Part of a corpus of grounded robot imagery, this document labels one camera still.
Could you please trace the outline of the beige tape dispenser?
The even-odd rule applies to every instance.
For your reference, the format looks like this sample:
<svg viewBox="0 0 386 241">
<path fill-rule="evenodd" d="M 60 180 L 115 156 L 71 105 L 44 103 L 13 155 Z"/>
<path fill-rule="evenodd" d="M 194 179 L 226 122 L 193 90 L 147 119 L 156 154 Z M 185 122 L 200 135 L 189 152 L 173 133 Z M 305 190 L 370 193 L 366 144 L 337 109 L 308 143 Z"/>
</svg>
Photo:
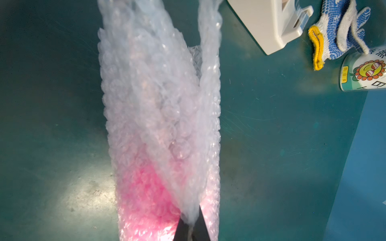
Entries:
<svg viewBox="0 0 386 241">
<path fill-rule="evenodd" d="M 266 55 L 299 38 L 313 15 L 295 0 L 234 0 L 229 5 Z"/>
</svg>

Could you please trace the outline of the green label tape roll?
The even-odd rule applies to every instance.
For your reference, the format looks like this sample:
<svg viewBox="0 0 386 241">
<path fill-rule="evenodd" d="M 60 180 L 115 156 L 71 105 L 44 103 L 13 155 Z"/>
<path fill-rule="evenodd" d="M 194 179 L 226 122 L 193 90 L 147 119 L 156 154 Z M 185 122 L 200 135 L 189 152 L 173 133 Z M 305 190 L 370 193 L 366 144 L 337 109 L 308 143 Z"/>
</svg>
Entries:
<svg viewBox="0 0 386 241">
<path fill-rule="evenodd" d="M 340 73 L 342 91 L 386 88 L 386 46 L 370 49 L 368 55 L 353 53 L 344 59 Z"/>
</svg>

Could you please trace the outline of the blue white work glove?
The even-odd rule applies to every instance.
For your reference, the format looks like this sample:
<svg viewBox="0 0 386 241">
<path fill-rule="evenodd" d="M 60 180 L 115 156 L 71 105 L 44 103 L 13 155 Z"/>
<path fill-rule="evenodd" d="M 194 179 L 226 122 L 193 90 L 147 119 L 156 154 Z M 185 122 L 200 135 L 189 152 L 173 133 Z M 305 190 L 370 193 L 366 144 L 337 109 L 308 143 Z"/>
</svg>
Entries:
<svg viewBox="0 0 386 241">
<path fill-rule="evenodd" d="M 319 21 L 308 30 L 314 45 L 314 70 L 321 70 L 327 59 L 338 59 L 353 47 L 361 54 L 369 54 L 362 26 L 370 16 L 371 8 L 358 11 L 356 1 L 323 1 Z"/>
</svg>

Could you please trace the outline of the bubble wrap sheet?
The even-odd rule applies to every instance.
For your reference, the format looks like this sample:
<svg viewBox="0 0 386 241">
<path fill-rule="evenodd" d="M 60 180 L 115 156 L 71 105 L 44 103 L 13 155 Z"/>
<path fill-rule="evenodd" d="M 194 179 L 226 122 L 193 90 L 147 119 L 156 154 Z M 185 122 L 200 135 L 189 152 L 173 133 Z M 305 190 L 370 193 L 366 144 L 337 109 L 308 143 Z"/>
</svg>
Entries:
<svg viewBox="0 0 386 241">
<path fill-rule="evenodd" d="M 111 161 L 149 162 L 193 228 L 220 161 L 220 1 L 199 1 L 189 47 L 162 1 L 99 1 L 103 103 Z"/>
</svg>

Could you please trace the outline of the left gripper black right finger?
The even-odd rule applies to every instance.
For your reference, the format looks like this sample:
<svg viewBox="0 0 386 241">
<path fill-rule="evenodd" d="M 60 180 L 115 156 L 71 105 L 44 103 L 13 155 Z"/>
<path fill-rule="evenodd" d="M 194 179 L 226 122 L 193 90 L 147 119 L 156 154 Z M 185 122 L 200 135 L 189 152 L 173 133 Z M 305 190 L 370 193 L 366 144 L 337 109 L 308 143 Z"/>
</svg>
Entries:
<svg viewBox="0 0 386 241">
<path fill-rule="evenodd" d="M 211 241 L 201 207 L 193 228 L 193 241 Z"/>
</svg>

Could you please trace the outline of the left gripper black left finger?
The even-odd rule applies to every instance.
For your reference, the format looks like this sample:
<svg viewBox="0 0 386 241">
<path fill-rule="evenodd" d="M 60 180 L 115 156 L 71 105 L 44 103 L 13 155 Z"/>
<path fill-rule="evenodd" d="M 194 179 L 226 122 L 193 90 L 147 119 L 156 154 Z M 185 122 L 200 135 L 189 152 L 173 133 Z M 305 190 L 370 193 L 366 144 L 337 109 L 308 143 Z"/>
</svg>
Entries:
<svg viewBox="0 0 386 241">
<path fill-rule="evenodd" d="M 173 241 L 188 241 L 189 238 L 190 238 L 190 226 L 180 218 Z"/>
</svg>

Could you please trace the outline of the pink plastic wine glass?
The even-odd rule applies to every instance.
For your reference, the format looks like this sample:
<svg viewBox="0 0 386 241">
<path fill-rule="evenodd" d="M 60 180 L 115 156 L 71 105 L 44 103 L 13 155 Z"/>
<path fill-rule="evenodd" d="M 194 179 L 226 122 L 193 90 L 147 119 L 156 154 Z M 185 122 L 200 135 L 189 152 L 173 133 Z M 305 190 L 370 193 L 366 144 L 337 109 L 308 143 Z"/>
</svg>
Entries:
<svg viewBox="0 0 386 241">
<path fill-rule="evenodd" d="M 157 176 L 151 163 L 113 161 L 116 175 L 116 200 L 119 239 L 122 241 L 171 241 L 180 210 Z M 212 162 L 201 209 L 210 239 L 219 238 L 220 165 Z"/>
</svg>

